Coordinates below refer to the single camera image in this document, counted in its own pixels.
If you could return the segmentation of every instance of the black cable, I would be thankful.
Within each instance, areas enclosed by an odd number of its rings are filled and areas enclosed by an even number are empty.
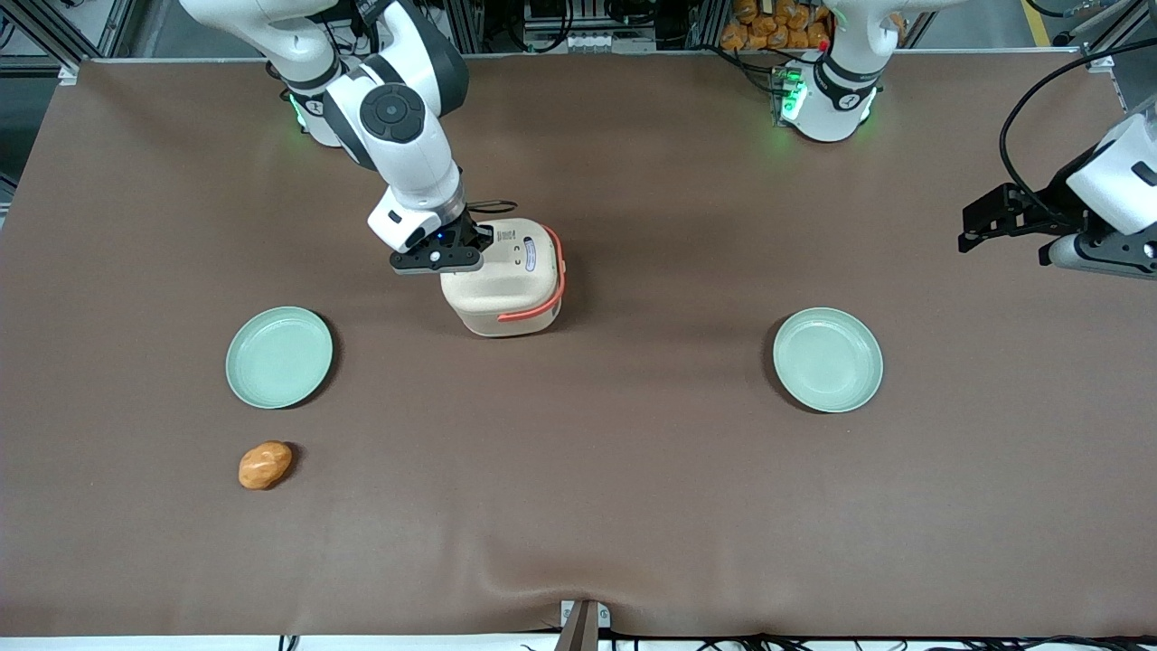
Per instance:
[[[1063,19],[1064,17],[1064,14],[1062,14],[1061,12],[1052,12],[1049,9],[1046,9],[1046,8],[1041,7],[1040,5],[1038,5],[1036,0],[1024,0],[1024,3],[1027,5],[1027,6],[1030,6],[1030,7],[1032,7],[1032,9],[1034,12],[1037,12],[1038,14],[1040,14],[1042,16],[1048,16],[1051,19]]]
[[[491,199],[487,201],[474,201],[472,204],[466,204],[466,209],[470,212],[477,212],[481,214],[501,214],[504,212],[514,212],[518,207],[518,204],[509,199]]]
[[[738,51],[736,51],[735,58],[737,58],[737,59],[739,58],[739,52]],[[743,71],[743,76],[746,76],[747,81],[750,81],[752,86],[754,86],[756,88],[759,88],[760,90],[762,90],[764,93],[767,93],[768,95],[774,95],[775,94],[775,90],[773,90],[771,86],[765,86],[761,81],[759,81],[759,79],[757,79],[756,76],[753,76],[753,73],[750,69],[747,69],[747,66],[739,66],[739,69]]]
[[[718,45],[709,45],[709,44],[695,45],[694,47],[692,47],[692,50],[708,50],[710,52],[715,52],[720,57],[723,57],[724,59],[727,59],[728,61],[730,61],[731,65],[736,65],[736,66],[743,65],[743,66],[746,66],[747,69],[751,69],[751,71],[767,71],[767,72],[771,72],[771,69],[772,69],[772,68],[765,67],[765,66],[756,66],[753,64],[743,64],[743,62],[739,61],[739,56],[738,54],[736,54],[735,57],[732,57],[731,54],[729,54],[727,52],[727,50],[720,47]],[[797,57],[796,54],[793,54],[791,52],[784,52],[783,50],[778,50],[775,47],[764,47],[764,51],[766,51],[766,52],[774,52],[774,53],[776,53],[776,54],[779,54],[781,57],[786,57],[788,59],[791,59],[793,61],[799,61],[802,64],[812,65],[812,64],[816,62],[816,61],[809,61],[808,59],[804,59],[803,57]]]
[[[514,31],[515,30],[515,25],[518,23],[518,13],[517,13],[517,9],[522,5],[522,2],[521,2],[521,0],[510,0],[508,7],[511,10],[510,10],[510,16],[508,16],[508,20],[507,20],[507,36],[510,37],[510,40],[515,44],[515,46],[517,46],[523,52],[531,52],[531,53],[536,53],[536,54],[545,54],[546,52],[550,52],[551,50],[554,50],[559,45],[562,45],[562,43],[566,42],[567,36],[570,36],[570,28],[574,27],[574,24],[575,24],[575,12],[574,12],[574,7],[570,6],[570,0],[561,0],[561,1],[562,1],[562,17],[559,20],[559,34],[558,34],[558,36],[555,36],[554,37],[554,42],[552,42],[546,47],[544,47],[541,50],[536,50],[533,46],[526,45],[526,42],[524,42],[522,38],[519,38],[515,34],[515,31]]]
[[[0,16],[0,50],[8,46],[8,43],[12,40],[14,34],[16,34],[16,23],[9,22],[3,16]]]
[[[1037,207],[1039,207],[1040,209],[1045,210],[1046,213],[1053,216],[1061,216],[1056,214],[1055,210],[1046,206],[1042,200],[1040,200],[1040,197],[1036,192],[1033,192],[1031,187],[1029,187],[1029,184],[1025,183],[1024,178],[1020,176],[1019,172],[1017,172],[1016,168],[1012,165],[1012,160],[1009,157],[1008,135],[1009,135],[1009,127],[1012,126],[1012,121],[1016,119],[1016,116],[1020,114],[1020,110],[1024,109],[1025,104],[1029,103],[1029,99],[1031,99],[1032,96],[1036,95],[1038,90],[1044,88],[1049,81],[1053,81],[1054,79],[1061,76],[1062,74],[1069,72],[1070,69],[1078,68],[1085,64],[1096,61],[1097,59],[1104,59],[1105,57],[1112,57],[1114,54],[1132,52],[1133,50],[1141,50],[1142,47],[1152,47],[1154,45],[1157,45],[1157,38],[1145,38],[1142,40],[1137,40],[1135,43],[1119,45],[1117,47],[1110,47],[1108,50],[1105,50],[1103,52],[1097,52],[1093,54],[1081,57],[1079,59],[1076,59],[1074,61],[1069,61],[1068,64],[1064,64],[1063,66],[1048,73],[1047,75],[1045,75],[1044,79],[1034,83],[1032,88],[1030,88],[1029,91],[1025,93],[1023,97],[1020,97],[1020,101],[1018,101],[1016,105],[1012,106],[1012,111],[1009,113],[1009,117],[1004,120],[1004,126],[1001,127],[1001,138],[1000,138],[1001,162],[1004,163],[1004,169],[1009,172],[1009,177],[1012,178],[1012,182],[1016,183],[1017,187],[1019,187],[1020,191],[1026,197],[1029,197],[1029,199]],[[1031,646],[1024,646],[1024,649],[1030,649]]]
[[[655,22],[654,6],[646,14],[628,14],[626,12],[619,12],[614,8],[618,2],[619,0],[603,0],[603,13],[610,16],[612,21],[622,23],[627,27],[640,27]]]
[[[356,39],[353,43],[349,43],[348,40],[342,38],[341,44],[339,45],[338,37],[334,36],[333,30],[330,29],[330,23],[323,22],[322,24],[325,25],[325,32],[330,35],[330,43],[333,45],[333,49],[337,50],[339,53],[345,52],[346,54],[353,54],[358,50]]]

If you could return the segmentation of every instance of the green indicator light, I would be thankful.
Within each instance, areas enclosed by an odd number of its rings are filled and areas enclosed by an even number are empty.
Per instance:
[[[293,105],[293,111],[297,113],[297,124],[300,124],[302,128],[305,128],[305,118],[301,114],[301,105],[297,104],[297,99],[293,95],[289,95],[289,104]]]

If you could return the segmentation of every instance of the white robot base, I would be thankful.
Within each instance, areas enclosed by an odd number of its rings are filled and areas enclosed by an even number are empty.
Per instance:
[[[466,328],[482,338],[538,333],[562,308],[566,261],[550,228],[529,219],[496,219],[494,243],[476,271],[442,273],[442,294]]]
[[[818,58],[810,54],[809,58]],[[816,66],[810,62],[790,61],[780,73],[783,95],[776,102],[776,117],[781,124],[794,126],[803,135],[820,142],[838,142],[855,133],[856,127],[868,119],[876,90],[860,99],[848,95],[858,105],[853,110],[839,110],[827,96],[819,91]]]

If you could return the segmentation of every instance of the metal bracket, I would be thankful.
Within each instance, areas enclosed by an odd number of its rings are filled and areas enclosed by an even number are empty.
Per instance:
[[[598,628],[610,629],[611,628],[611,609],[607,608],[606,606],[599,604],[598,601],[592,601],[591,604],[594,604],[595,607],[598,609]],[[561,626],[561,627],[567,626],[567,620],[570,619],[570,612],[574,609],[574,607],[575,607],[575,602],[574,601],[563,601],[562,602],[562,608],[561,608],[561,611],[562,611],[562,617],[559,620],[559,626]]]
[[[1090,50],[1089,44],[1085,43],[1084,46],[1081,47],[1081,52],[1084,56],[1089,56],[1092,51]],[[1099,59],[1085,64],[1085,68],[1092,73],[1097,72],[1105,73],[1105,72],[1113,72],[1114,65],[1117,64],[1113,61],[1113,57],[1101,57]]]
[[[606,606],[596,601],[563,601],[562,632],[554,651],[598,651],[598,629],[604,614],[610,627],[611,611]]]
[[[60,86],[76,86],[76,71],[60,68],[60,72],[57,73],[57,79],[60,80]]]

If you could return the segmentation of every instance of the table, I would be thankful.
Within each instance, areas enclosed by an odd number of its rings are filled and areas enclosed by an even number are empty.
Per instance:
[[[87,64],[0,235],[0,634],[538,629],[1135,635],[1157,624],[1152,284],[956,252],[1015,99],[1071,54],[904,54],[849,141],[769,124],[707,56],[471,61],[474,200],[562,237],[540,336],[484,341],[398,276],[382,184],[296,133],[260,65]],[[1042,183],[1120,116],[1071,73],[1010,140]],[[253,313],[329,318],[337,373],[259,412]],[[876,399],[805,412],[769,364],[861,317]],[[236,483],[289,441],[294,476]]]

